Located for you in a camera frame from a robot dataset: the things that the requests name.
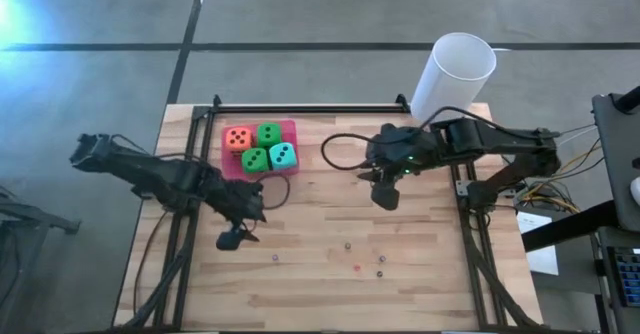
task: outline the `dice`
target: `dice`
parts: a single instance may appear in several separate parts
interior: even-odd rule
[[[282,128],[277,123],[262,123],[256,134],[258,147],[269,148],[282,142]]]
[[[242,153],[242,170],[245,173],[258,173],[269,170],[267,151],[262,148],[252,148]]]
[[[298,164],[296,152],[291,143],[280,143],[269,149],[269,158],[273,170],[281,170],[295,167]]]
[[[251,149],[251,129],[235,127],[227,131],[225,147],[234,155],[241,155],[243,151]]]

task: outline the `orange die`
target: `orange die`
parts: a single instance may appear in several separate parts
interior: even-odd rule
[[[225,138],[227,150],[234,153],[242,153],[251,149],[251,130],[245,127],[231,128]]]

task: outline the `white cardboard tube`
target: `white cardboard tube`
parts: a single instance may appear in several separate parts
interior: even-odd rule
[[[467,33],[442,36],[411,99],[411,115],[423,121],[446,105],[468,109],[495,68],[496,55],[484,40]],[[443,112],[435,120],[460,116]]]

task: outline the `yellow wire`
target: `yellow wire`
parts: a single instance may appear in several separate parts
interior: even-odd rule
[[[551,202],[553,202],[553,203],[555,203],[555,204],[560,205],[560,206],[561,206],[561,207],[563,207],[563,208],[567,208],[567,209],[569,209],[569,210],[571,211],[571,213],[573,213],[573,214],[575,214],[575,213],[579,213],[579,212],[580,212],[580,210],[578,210],[578,208],[576,208],[575,206],[573,206],[573,205],[571,205],[571,204],[569,204],[569,203],[565,203],[565,202],[563,202],[562,200],[558,200],[558,199],[555,199],[555,198],[548,198],[548,197],[542,197],[542,196],[534,196],[534,197],[531,197],[531,198],[530,198],[530,199],[528,199],[528,200],[533,200],[533,201],[536,201],[536,200],[541,200],[541,201],[551,201]]]
[[[584,157],[585,157],[585,156],[587,156],[587,155],[590,155],[591,153],[593,153],[594,151],[596,151],[596,150],[598,150],[598,149],[600,149],[600,148],[601,148],[601,146],[600,146],[600,145],[598,145],[597,147],[595,147],[595,148],[593,148],[593,149],[590,149],[588,152],[586,152],[586,153],[582,153],[582,154],[578,155],[577,157],[575,157],[575,158],[573,158],[573,159],[569,160],[569,162],[568,162],[567,164],[565,164],[562,168],[560,168],[560,170],[558,170],[558,174],[555,174],[555,175],[553,175],[553,176],[551,177],[551,180],[553,180],[553,178],[556,178],[556,177],[558,177],[558,176],[562,175],[562,173],[564,173],[564,172],[567,170],[567,168],[569,168],[569,166],[570,166],[571,164],[573,164],[573,163],[577,162],[578,160],[580,160],[580,159],[584,158]],[[545,184],[544,182],[543,182],[543,183],[538,184],[535,188],[531,189],[531,190],[530,190],[530,191],[528,191],[526,194],[524,194],[524,195],[522,196],[522,198],[523,198],[524,200],[529,200],[529,199],[531,199],[531,195],[533,195],[533,194],[537,193],[537,192],[538,192],[538,190],[540,190],[540,188],[542,188],[542,187],[544,186],[544,184]]]

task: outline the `teal die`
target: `teal die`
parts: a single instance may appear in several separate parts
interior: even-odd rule
[[[259,148],[268,148],[282,142],[282,128],[278,123],[262,123],[256,133]]]
[[[269,170],[267,151],[262,148],[252,148],[242,153],[242,169],[245,173],[258,173]]]
[[[269,158],[273,170],[293,168],[298,165],[296,152],[291,143],[276,144],[269,149]]]

